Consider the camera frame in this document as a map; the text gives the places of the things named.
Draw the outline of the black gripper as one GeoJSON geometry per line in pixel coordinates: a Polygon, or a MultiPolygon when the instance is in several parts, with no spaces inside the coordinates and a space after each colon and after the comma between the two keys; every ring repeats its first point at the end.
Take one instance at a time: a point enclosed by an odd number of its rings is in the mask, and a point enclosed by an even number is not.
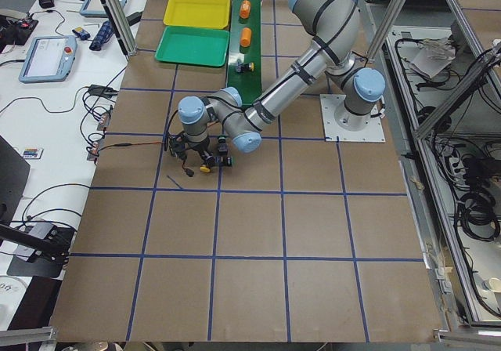
{"type": "Polygon", "coordinates": [[[194,140],[191,140],[191,137],[191,135],[187,135],[185,132],[180,132],[178,134],[166,132],[166,150],[169,151],[169,144],[176,141],[177,143],[182,143],[184,145],[186,159],[188,150],[196,151],[200,155],[201,159],[204,156],[213,155],[212,152],[209,151],[210,139],[207,132],[203,132],[201,135],[196,136],[194,140]]]}

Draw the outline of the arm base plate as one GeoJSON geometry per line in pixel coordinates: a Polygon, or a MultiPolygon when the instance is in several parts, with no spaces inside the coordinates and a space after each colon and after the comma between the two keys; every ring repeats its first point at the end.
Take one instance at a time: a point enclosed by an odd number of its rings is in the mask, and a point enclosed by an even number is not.
{"type": "Polygon", "coordinates": [[[358,116],[345,107],[345,95],[321,94],[324,138],[327,142],[385,143],[379,110],[374,104],[370,114],[358,116]]]}

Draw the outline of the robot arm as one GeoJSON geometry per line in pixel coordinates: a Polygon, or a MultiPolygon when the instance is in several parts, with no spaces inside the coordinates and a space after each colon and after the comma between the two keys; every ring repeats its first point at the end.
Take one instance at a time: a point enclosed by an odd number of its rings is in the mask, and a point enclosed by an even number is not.
{"type": "Polygon", "coordinates": [[[195,150],[208,168],[217,164],[209,150],[207,126],[219,122],[243,153],[261,144],[261,131],[301,95],[321,74],[332,78],[344,94],[335,122],[349,131],[365,127],[382,97],[383,75],[356,62],[351,48],[359,32],[359,9],[354,0],[289,0],[289,8],[312,36],[308,49],[247,109],[237,89],[227,87],[204,97],[187,96],[178,104],[183,130],[165,136],[164,148],[181,161],[195,150]]]}

